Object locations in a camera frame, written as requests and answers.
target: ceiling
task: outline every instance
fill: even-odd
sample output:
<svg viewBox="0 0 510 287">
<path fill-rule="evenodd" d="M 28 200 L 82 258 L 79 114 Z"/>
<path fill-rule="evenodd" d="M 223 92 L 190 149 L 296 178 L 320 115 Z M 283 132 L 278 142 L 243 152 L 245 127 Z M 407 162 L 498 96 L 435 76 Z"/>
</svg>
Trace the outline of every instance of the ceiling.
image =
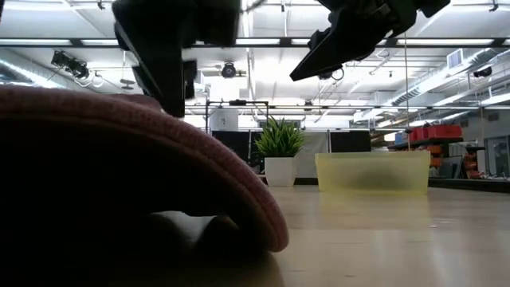
<svg viewBox="0 0 510 287">
<path fill-rule="evenodd" d="M 6 0 L 0 37 L 114 38 L 115 19 L 109 5 L 111 2 L 103 0 L 106 9 L 100 10 L 96 1 L 90 0 Z M 452 0 L 451 6 L 430 19 L 418 14 L 415 26 L 407 31 L 406 36 L 510 38 L 510 0 L 497 2 L 500 8 L 489 12 L 492 1 Z M 268 0 L 249 15 L 248 29 L 243 29 L 241 25 L 239 36 L 310 37 L 316 30 L 329 27 L 329 11 L 317 2 L 286 0 L 285 5 L 285 12 L 282 12 L 280 0 Z M 86 9 L 74 10 L 73 7 L 77 6 Z M 94 92 L 142 92 L 137 86 L 132 91 L 121 88 L 121 79 L 135 80 L 129 67 L 136 60 L 130 53 L 124 60 L 124 53 L 120 49 L 9 48 L 10 52 L 28 61 L 69 78 L 64 71 L 57 71 L 50 64 L 55 50 L 64 50 L 86 61 L 91 70 L 97 71 L 104 78 L 100 88 L 88 87 Z M 253 97 L 274 104 L 303 104 L 304 100 L 315 100 L 316 104 L 381 104 L 378 92 L 392 93 L 406 87 L 406 84 L 413 85 L 420 77 L 444 65 L 446 56 L 454 50 L 376 49 L 364 61 L 347 64 L 344 78 L 333 86 L 334 81 L 320 81 L 317 77 L 292 82 L 288 75 L 307 54 L 307 48 L 250 48 L 255 92 Z M 205 83 L 213 85 L 213 88 L 214 83 L 217 86 L 225 84 L 218 71 L 218 66 L 223 66 L 225 62 L 233 62 L 240 70 L 246 71 L 249 68 L 246 48 L 197 48 L 184 51 L 184 57 L 198 60 L 199 69 L 207 75 Z M 498 65 L 501 71 L 507 68 L 502 62 L 498 62 Z M 467 89 L 467 82 L 459 77 L 430 92 L 440 92 L 444 97 L 451 96 Z M 240 88 L 241 96 L 248 95 L 247 77 L 231 81 L 229 85 Z"/>
</svg>

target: security camera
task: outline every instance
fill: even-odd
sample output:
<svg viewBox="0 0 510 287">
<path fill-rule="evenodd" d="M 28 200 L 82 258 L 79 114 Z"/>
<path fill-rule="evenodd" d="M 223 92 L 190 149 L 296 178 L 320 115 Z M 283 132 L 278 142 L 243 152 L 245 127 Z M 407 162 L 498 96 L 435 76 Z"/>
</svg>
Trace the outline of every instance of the security camera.
<svg viewBox="0 0 510 287">
<path fill-rule="evenodd" d="M 222 70 L 222 77 L 225 79 L 232 79 L 237 74 L 236 68 L 233 66 L 233 63 L 225 63 Z"/>
</svg>

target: red storage bin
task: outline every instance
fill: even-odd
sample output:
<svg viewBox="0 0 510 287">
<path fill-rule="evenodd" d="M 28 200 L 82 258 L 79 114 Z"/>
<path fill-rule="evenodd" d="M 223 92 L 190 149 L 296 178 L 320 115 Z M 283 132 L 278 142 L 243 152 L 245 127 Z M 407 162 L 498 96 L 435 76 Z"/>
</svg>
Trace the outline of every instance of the red storage bin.
<svg viewBox="0 0 510 287">
<path fill-rule="evenodd" d="M 462 137 L 462 128 L 456 124 L 439 124 L 427 128 L 430 139 L 456 139 Z"/>
<path fill-rule="evenodd" d="M 429 131 L 427 128 L 413 128 L 413 132 L 410 135 L 411 142 L 417 140 L 426 140 L 429 138 Z"/>
</svg>

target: pink fabric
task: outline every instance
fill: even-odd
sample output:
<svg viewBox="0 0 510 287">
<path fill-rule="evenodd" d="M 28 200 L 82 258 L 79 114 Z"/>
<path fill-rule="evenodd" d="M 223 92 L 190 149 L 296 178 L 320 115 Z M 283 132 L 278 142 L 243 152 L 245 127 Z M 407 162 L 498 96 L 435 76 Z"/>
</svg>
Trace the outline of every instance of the pink fabric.
<svg viewBox="0 0 510 287">
<path fill-rule="evenodd" d="M 279 206 L 267 187 L 229 148 L 212 136 L 183 123 L 137 100 L 127 101 L 125 96 L 106 96 L 60 89 L 0 87 L 0 120 L 14 116 L 30 119 L 51 118 L 79 124 L 93 120 L 100 126 L 113 126 L 148 139 L 158 140 L 169 148 L 178 148 L 189 157 L 200 160 L 211 172 L 229 180 L 235 190 L 231 195 L 240 200 L 239 208 L 250 208 L 263 233 L 266 248 L 281 251 L 288 245 L 287 226 Z"/>
</svg>

